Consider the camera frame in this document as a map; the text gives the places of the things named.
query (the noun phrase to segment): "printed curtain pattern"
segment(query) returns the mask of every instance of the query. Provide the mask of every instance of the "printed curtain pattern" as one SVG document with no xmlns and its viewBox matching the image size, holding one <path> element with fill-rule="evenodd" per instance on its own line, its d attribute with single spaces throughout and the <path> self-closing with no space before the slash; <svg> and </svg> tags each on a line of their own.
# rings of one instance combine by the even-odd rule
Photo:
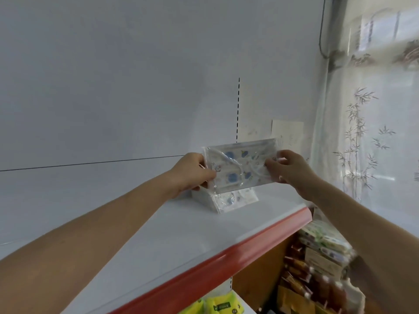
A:
<svg viewBox="0 0 419 314">
<path fill-rule="evenodd" d="M 334 0 L 313 167 L 419 237 L 419 0 Z"/>
</svg>

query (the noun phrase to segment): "forearm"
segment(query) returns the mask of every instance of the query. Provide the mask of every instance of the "forearm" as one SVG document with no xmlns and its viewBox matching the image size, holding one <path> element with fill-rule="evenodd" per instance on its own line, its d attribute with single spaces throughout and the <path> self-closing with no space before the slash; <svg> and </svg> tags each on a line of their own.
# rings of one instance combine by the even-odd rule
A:
<svg viewBox="0 0 419 314">
<path fill-rule="evenodd" d="M 388 291 L 409 311 L 417 310 L 419 240 L 326 182 L 319 182 L 313 202 L 353 245 Z"/>
<path fill-rule="evenodd" d="M 172 196 L 160 175 L 0 260 L 0 312 L 60 313 Z"/>
</svg>

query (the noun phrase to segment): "cable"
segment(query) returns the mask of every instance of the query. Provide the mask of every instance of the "cable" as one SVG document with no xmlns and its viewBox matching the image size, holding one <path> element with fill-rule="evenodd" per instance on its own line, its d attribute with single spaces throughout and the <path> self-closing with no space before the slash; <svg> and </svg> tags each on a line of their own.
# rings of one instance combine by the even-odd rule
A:
<svg viewBox="0 0 419 314">
<path fill-rule="evenodd" d="M 321 48 L 321 32 L 323 30 L 323 20 L 324 20 L 324 10 L 326 8 L 326 0 L 323 0 L 323 12 L 321 14 L 321 24 L 320 24 L 320 36 L 318 38 L 318 48 L 320 50 L 320 54 L 323 56 L 324 59 L 329 59 L 330 56 L 327 56 L 325 53 L 323 53 L 323 50 Z"/>
</svg>

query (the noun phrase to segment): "hand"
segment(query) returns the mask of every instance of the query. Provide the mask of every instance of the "hand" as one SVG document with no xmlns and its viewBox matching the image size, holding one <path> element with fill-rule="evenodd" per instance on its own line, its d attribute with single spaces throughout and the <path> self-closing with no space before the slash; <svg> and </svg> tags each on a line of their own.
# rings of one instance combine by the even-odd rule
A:
<svg viewBox="0 0 419 314">
<path fill-rule="evenodd" d="M 272 159 L 265 161 L 274 182 L 290 184 L 305 200 L 312 201 L 315 188 L 321 184 L 320 179 L 310 168 L 304 158 L 291 150 L 278 151 L 277 162 Z"/>
<path fill-rule="evenodd" d="M 217 173 L 211 169 L 202 168 L 204 156 L 200 153 L 187 153 L 175 166 L 167 171 L 166 177 L 173 183 L 174 197 L 184 190 L 199 190 L 199 185 L 205 186 L 212 181 Z"/>
</svg>

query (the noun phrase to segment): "red shelf edge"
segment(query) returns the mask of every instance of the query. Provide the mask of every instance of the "red shelf edge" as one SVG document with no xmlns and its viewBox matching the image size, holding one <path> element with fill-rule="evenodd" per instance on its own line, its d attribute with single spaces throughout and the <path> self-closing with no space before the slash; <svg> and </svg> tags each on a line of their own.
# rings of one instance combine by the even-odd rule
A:
<svg viewBox="0 0 419 314">
<path fill-rule="evenodd" d="M 110 314 L 175 314 L 311 222 L 305 207 L 185 271 Z"/>
</svg>

